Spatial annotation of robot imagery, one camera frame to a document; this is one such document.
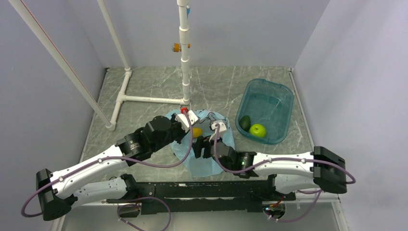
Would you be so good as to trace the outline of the dark green fake avocado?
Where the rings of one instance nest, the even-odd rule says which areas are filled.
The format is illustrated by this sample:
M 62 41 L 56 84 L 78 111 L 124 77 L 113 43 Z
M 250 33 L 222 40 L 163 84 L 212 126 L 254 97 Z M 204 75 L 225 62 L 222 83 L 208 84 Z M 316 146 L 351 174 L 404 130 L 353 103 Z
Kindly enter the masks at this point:
M 239 126 L 243 131 L 248 132 L 250 130 L 250 127 L 251 127 L 250 116 L 248 116 L 248 115 L 243 116 L 239 120 Z

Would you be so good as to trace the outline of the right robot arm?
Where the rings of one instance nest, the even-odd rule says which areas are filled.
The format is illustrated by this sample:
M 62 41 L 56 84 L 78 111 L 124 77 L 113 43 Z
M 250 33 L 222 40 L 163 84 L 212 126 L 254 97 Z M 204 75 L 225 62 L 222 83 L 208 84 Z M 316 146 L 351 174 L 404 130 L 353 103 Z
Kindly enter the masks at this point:
M 222 170 L 239 178 L 268 177 L 271 183 L 265 186 L 265 193 L 271 200 L 311 188 L 334 194 L 347 192 L 345 160 L 322 146 L 302 154 L 272 155 L 236 151 L 222 139 L 200 136 L 192 149 L 195 157 L 213 158 Z

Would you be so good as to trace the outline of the green fake apple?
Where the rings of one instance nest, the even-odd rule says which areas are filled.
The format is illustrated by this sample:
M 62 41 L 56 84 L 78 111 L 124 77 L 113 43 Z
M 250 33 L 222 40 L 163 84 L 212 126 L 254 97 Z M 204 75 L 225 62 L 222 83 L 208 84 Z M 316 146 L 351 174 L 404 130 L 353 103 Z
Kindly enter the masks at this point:
M 253 124 L 249 129 L 249 133 L 255 137 L 264 138 L 267 134 L 267 130 L 261 124 Z

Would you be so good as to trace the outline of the yellow fake fruit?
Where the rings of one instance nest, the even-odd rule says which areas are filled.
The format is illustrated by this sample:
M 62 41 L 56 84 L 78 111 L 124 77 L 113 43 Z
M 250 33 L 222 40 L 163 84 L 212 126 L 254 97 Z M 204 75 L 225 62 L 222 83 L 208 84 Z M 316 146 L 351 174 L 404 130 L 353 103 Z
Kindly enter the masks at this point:
M 202 136 L 202 134 L 203 134 L 203 130 L 201 128 L 193 128 L 192 129 L 193 138 L 198 138 L 198 137 Z

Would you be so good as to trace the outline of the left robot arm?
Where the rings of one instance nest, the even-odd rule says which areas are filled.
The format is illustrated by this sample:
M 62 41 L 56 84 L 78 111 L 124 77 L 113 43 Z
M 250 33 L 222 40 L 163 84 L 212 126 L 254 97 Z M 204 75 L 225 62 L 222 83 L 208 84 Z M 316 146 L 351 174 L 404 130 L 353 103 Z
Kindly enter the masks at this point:
M 134 164 L 159 167 L 146 160 L 173 142 L 180 144 L 198 121 L 193 111 L 173 114 L 170 118 L 159 115 L 84 162 L 59 171 L 52 172 L 45 168 L 37 172 L 39 215 L 44 221 L 50 221 L 78 206 L 98 200 L 134 201 L 139 192 L 132 175 L 125 174 L 114 180 L 97 183 L 92 180 Z

